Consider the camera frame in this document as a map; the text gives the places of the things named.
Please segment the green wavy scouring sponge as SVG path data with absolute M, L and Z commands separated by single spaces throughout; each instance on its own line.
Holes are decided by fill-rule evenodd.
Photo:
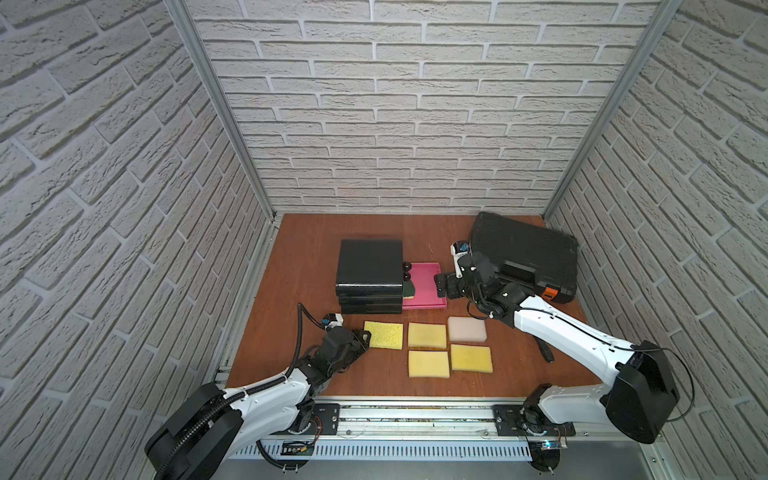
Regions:
M 415 286 L 411 280 L 403 283 L 403 299 L 412 299 L 415 296 Z

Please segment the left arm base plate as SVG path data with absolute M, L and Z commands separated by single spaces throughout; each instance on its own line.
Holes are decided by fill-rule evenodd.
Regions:
M 333 436 L 337 434 L 340 409 L 339 403 L 307 401 L 300 404 L 298 414 L 287 432 L 294 435 Z

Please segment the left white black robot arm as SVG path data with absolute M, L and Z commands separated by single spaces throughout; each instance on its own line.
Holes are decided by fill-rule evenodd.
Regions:
M 333 376 L 370 348 L 372 334 L 332 326 L 284 373 L 247 386 L 197 388 L 147 441 L 157 479 L 209 479 L 238 450 L 283 431 L 301 432 Z

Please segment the bright yellow porous sponge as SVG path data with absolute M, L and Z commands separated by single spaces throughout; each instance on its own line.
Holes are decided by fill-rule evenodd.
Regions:
M 403 348 L 404 327 L 401 323 L 366 321 L 364 330 L 371 334 L 371 348 L 388 350 Z

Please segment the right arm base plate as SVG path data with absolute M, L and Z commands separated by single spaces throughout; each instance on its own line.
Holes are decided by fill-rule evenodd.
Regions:
M 535 406 L 496 404 L 491 407 L 491 410 L 497 435 L 500 437 L 571 437 L 576 435 L 572 422 L 553 423 Z

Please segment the black drawer cabinet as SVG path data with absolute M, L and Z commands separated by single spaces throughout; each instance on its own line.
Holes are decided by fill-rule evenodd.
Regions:
M 396 239 L 343 239 L 335 291 L 342 314 L 400 314 L 403 247 Z

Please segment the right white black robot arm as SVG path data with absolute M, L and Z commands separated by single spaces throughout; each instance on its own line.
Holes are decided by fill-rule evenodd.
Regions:
M 641 443 L 655 442 L 680 393 L 664 348 L 633 344 L 597 330 L 549 305 L 516 282 L 499 279 L 490 260 L 467 243 L 451 247 L 454 270 L 436 275 L 439 296 L 465 297 L 484 320 L 501 323 L 552 346 L 592 372 L 598 383 L 542 384 L 523 403 L 518 424 L 534 436 L 562 435 L 568 424 L 611 425 Z

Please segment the beige sponge pad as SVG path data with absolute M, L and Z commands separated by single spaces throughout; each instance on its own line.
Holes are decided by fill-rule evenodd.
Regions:
M 449 339 L 452 343 L 484 343 L 488 334 L 484 320 L 472 317 L 451 316 L 447 321 Z

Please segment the pink bottom drawer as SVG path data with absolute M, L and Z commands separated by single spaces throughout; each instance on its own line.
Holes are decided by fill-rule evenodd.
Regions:
M 436 310 L 445 309 L 446 298 L 438 298 L 434 275 L 441 273 L 438 262 L 412 263 L 411 281 L 415 286 L 415 296 L 402 301 L 404 310 Z

